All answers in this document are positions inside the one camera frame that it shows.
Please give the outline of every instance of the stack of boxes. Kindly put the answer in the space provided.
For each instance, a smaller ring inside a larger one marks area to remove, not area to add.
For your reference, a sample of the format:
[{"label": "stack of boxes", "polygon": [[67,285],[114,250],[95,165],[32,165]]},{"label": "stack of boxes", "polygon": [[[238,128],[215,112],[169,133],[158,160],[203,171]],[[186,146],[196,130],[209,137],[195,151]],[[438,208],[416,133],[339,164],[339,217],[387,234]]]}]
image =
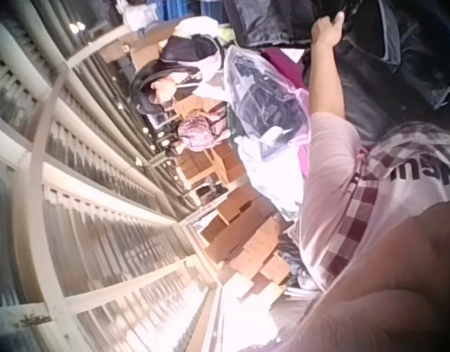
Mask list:
[{"label": "stack of boxes", "polygon": [[280,284],[289,274],[275,251],[287,223],[249,183],[231,192],[217,212],[202,232],[210,243],[206,254],[216,264],[225,263],[222,282],[238,298],[270,307],[283,292]]}]

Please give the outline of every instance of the clear plastic bag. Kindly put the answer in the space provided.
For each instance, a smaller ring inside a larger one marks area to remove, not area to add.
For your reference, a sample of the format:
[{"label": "clear plastic bag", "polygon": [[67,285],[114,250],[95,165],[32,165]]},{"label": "clear plastic bag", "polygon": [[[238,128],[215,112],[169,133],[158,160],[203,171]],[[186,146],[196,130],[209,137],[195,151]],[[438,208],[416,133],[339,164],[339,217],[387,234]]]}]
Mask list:
[{"label": "clear plastic bag", "polygon": [[309,141],[308,91],[296,88],[261,55],[236,46],[225,57],[225,86],[247,136],[261,144],[262,160]]}]

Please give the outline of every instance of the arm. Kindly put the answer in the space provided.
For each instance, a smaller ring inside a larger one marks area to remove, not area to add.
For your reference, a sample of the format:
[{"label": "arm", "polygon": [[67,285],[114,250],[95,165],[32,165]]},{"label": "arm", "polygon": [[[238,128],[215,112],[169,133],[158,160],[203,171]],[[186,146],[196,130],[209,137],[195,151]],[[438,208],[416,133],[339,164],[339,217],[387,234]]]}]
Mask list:
[{"label": "arm", "polygon": [[320,18],[313,26],[311,49],[310,113],[329,112],[344,115],[344,95],[335,66],[333,47],[341,40],[344,13],[337,14],[334,24],[328,17]]}]

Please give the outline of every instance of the cardboard box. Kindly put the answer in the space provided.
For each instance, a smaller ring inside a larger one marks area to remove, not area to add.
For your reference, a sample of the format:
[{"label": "cardboard box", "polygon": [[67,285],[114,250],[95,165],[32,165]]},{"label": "cardboard box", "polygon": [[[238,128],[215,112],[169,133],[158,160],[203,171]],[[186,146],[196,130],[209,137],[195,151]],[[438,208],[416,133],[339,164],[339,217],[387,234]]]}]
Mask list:
[{"label": "cardboard box", "polygon": [[230,224],[241,213],[241,208],[248,202],[259,197],[257,192],[249,183],[232,191],[228,198],[217,207],[218,215],[226,224]]},{"label": "cardboard box", "polygon": [[253,285],[254,282],[246,279],[240,273],[235,273],[226,284],[223,285],[223,289],[234,293],[237,298],[243,298]]},{"label": "cardboard box", "polygon": [[208,243],[212,243],[218,234],[226,228],[226,226],[227,225],[225,222],[219,216],[215,216],[213,220],[210,221],[210,224],[203,229],[201,235]]},{"label": "cardboard box", "polygon": [[290,269],[285,260],[274,253],[270,260],[262,267],[261,274],[276,284],[280,284],[290,273]]},{"label": "cardboard box", "polygon": [[243,249],[239,255],[230,261],[231,268],[238,271],[246,279],[252,279],[262,268],[262,261],[254,258],[248,251]]},{"label": "cardboard box", "polygon": [[251,280],[254,285],[247,291],[247,293],[243,296],[242,299],[247,299],[249,297],[256,297],[259,293],[261,293],[270,283],[270,280],[267,279],[261,273],[257,273]]},{"label": "cardboard box", "polygon": [[237,179],[239,179],[242,176],[246,175],[246,169],[244,168],[243,164],[238,164],[231,170],[226,172],[226,175],[228,176],[229,182],[233,182]]},{"label": "cardboard box", "polygon": [[270,308],[270,306],[279,298],[284,287],[277,285],[275,282],[270,282],[258,295],[257,302],[263,307]]},{"label": "cardboard box", "polygon": [[273,253],[278,244],[281,220],[280,215],[268,218],[243,245],[243,248],[261,263]]},{"label": "cardboard box", "polygon": [[226,260],[235,248],[247,242],[274,210],[266,205],[268,201],[263,197],[257,198],[249,209],[238,216],[206,248],[207,255],[216,263],[219,263]]}]

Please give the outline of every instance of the black bag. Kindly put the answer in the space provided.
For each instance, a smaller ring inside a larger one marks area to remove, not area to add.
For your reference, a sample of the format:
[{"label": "black bag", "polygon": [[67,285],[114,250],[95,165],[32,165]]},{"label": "black bag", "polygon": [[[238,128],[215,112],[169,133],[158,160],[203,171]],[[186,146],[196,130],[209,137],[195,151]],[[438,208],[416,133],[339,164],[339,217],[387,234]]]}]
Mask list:
[{"label": "black bag", "polygon": [[309,48],[317,18],[346,13],[344,28],[362,0],[224,0],[236,42],[243,48]]}]

